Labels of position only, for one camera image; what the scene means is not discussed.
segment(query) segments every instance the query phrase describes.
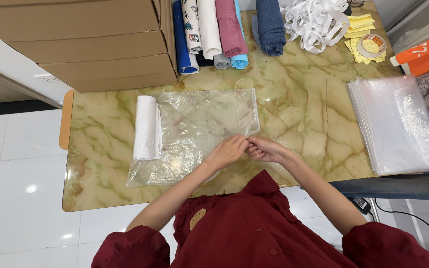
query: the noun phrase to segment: stack of cardboard boxes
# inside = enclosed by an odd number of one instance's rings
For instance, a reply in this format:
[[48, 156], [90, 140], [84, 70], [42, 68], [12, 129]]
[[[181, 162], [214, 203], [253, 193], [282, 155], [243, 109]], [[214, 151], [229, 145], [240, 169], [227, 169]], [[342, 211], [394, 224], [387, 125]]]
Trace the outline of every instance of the stack of cardboard boxes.
[[0, 38], [80, 92], [177, 82], [170, 0], [0, 0]]

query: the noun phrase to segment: hand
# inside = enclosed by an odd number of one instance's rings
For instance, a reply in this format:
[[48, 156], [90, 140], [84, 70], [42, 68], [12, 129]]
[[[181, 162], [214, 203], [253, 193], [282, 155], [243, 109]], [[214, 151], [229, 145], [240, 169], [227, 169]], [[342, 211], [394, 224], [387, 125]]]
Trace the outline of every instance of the hand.
[[246, 136], [236, 134], [218, 144], [204, 162], [214, 168], [215, 172], [222, 170], [236, 162], [243, 155], [248, 144]]
[[266, 137], [249, 137], [247, 141], [249, 145], [245, 153], [254, 160], [280, 163], [287, 151], [284, 146]]

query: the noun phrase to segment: orange bag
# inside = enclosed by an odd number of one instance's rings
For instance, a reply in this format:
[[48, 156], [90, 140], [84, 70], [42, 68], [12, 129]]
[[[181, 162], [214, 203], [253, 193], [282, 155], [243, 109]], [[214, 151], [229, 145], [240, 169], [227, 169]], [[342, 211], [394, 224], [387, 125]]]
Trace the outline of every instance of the orange bag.
[[415, 77], [429, 72], [429, 40], [390, 58], [394, 66], [401, 64], [406, 74]]

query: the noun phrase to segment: dark red blouse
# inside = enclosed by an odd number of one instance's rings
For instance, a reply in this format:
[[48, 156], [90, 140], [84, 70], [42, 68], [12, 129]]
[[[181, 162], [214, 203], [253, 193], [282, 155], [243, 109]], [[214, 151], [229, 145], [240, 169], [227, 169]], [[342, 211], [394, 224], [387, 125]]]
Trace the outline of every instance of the dark red blouse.
[[[206, 213], [190, 230], [202, 209]], [[429, 253], [412, 235], [375, 222], [352, 228], [339, 253], [292, 215], [265, 170], [241, 192], [188, 199], [174, 228], [178, 247], [171, 265], [164, 237], [138, 226], [109, 234], [92, 268], [429, 268]]]

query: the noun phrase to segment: masking tape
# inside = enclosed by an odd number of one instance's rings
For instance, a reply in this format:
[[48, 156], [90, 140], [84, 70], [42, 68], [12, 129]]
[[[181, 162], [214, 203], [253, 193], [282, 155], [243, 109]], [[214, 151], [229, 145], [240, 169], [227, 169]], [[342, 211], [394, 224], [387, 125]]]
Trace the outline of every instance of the masking tape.
[[[372, 40], [373, 42], [377, 43], [378, 53], [372, 53], [366, 50], [363, 45], [363, 40]], [[362, 37], [357, 43], [357, 50], [360, 52], [360, 54], [362, 54], [362, 56], [365, 56], [367, 58], [378, 57], [382, 52], [385, 51], [386, 48], [387, 45], [385, 44], [385, 40], [383, 40], [383, 38], [381, 38], [380, 36], [372, 33], [364, 35], [364, 37]]]

